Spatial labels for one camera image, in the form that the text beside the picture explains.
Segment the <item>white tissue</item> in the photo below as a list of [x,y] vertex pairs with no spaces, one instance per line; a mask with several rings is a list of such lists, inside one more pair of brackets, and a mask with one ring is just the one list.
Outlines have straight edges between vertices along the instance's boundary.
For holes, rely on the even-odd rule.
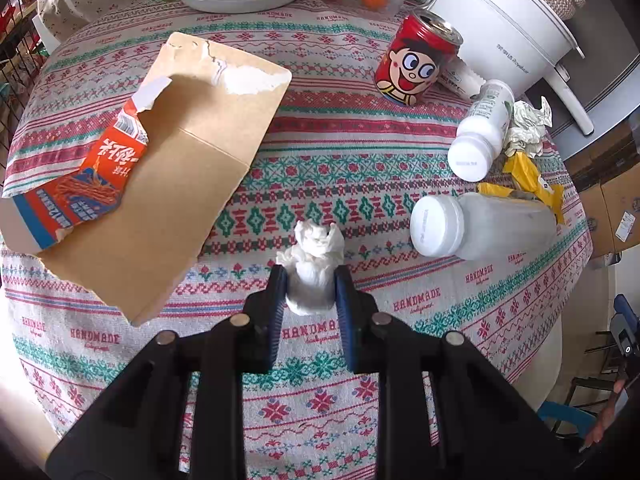
[[294,237],[295,244],[276,258],[288,274],[286,304],[298,316],[329,311],[335,304],[335,270],[344,264],[343,234],[335,223],[305,220],[296,223]]

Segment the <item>torn brown cardboard box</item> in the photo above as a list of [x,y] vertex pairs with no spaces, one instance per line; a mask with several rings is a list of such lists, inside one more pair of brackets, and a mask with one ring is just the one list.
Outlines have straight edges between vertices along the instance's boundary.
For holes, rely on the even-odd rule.
[[238,312],[232,282],[208,271],[212,313],[186,274],[250,170],[291,73],[244,51],[175,32],[136,93],[71,170],[2,200],[4,274],[18,325],[41,337],[121,334],[151,323],[182,334]]

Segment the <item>yellow snack wrapper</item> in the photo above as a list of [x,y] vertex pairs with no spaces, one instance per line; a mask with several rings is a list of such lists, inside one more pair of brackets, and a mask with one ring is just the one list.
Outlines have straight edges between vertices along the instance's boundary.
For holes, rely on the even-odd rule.
[[510,174],[514,188],[480,182],[477,191],[482,195],[500,198],[534,198],[553,212],[557,224],[564,224],[564,188],[559,184],[549,184],[524,152],[517,151],[509,156],[502,171]]

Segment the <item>red cartoon drink can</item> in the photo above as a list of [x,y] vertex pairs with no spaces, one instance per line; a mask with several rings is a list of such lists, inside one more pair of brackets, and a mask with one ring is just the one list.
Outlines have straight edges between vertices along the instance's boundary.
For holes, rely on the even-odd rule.
[[462,44],[460,32],[437,14],[412,11],[375,71],[378,92],[403,106],[420,104]]

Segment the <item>frosted white plastic bottle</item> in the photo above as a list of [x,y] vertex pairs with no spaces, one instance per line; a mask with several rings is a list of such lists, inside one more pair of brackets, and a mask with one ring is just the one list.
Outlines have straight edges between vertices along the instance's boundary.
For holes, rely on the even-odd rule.
[[413,248],[422,256],[482,260],[547,247],[555,237],[556,221],[539,200],[469,192],[420,198],[409,231]]

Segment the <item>patterned knit tablecloth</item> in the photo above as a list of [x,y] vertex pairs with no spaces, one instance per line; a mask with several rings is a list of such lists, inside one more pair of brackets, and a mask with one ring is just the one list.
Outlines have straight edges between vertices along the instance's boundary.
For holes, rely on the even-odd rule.
[[148,0],[102,16],[50,56],[11,144],[8,194],[74,170],[173,32],[228,44],[292,73],[250,172],[152,322],[134,328],[36,259],[2,252],[15,349],[58,434],[159,330],[197,333],[239,310],[302,220],[341,229],[352,277],[381,309],[422,333],[461,330],[506,378],[521,375],[591,256],[584,208],[546,142],[538,168],[564,190],[564,223],[547,248],[471,262],[415,252],[414,203],[470,190],[447,162],[468,107],[441,88],[416,107],[378,93],[373,74],[397,27],[321,0],[233,16]]

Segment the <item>white yogurt bottle with label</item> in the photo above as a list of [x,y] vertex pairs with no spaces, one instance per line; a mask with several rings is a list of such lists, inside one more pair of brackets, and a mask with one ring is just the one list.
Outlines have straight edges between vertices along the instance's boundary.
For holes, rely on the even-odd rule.
[[513,116],[514,95],[503,81],[491,79],[458,125],[448,150],[452,172],[466,182],[480,182],[501,154]]

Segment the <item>brown cardboard box on floor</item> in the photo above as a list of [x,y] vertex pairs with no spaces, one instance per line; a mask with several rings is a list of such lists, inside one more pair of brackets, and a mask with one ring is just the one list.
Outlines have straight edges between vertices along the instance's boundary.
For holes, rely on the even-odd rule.
[[634,164],[579,192],[593,244],[592,258],[639,244],[639,182],[639,164]]

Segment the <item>crumpled white paper wrapper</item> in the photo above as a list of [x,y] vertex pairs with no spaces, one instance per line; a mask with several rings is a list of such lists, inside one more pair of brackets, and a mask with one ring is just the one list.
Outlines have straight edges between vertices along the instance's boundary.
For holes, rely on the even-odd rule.
[[535,158],[542,153],[544,135],[552,127],[552,110],[548,100],[542,96],[540,107],[535,108],[525,101],[516,101],[513,115],[506,137],[503,141],[503,151],[511,157],[517,152],[523,152],[529,158]]

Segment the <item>small white paper packet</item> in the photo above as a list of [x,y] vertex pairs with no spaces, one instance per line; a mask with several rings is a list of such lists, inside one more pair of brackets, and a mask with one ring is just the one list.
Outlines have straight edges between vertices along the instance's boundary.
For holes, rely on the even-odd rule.
[[465,101],[473,101],[480,94],[482,85],[486,84],[482,76],[457,56],[440,70],[438,82]]

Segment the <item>grey refrigerator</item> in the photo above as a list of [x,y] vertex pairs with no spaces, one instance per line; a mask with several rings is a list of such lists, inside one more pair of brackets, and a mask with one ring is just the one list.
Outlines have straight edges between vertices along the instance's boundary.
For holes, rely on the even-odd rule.
[[582,133],[547,81],[526,92],[533,104],[545,96],[551,105],[549,136],[564,160],[638,113],[639,0],[586,0],[567,26],[584,54],[570,52],[562,65],[570,75],[568,86],[593,122],[593,133]]

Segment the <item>white electric cooking pot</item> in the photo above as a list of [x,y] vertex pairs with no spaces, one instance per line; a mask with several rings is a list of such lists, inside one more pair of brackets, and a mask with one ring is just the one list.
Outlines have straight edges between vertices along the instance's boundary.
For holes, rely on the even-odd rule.
[[432,11],[460,32],[458,57],[482,78],[499,79],[521,96],[548,82],[586,136],[594,125],[561,74],[560,62],[582,49],[544,0],[435,0]]

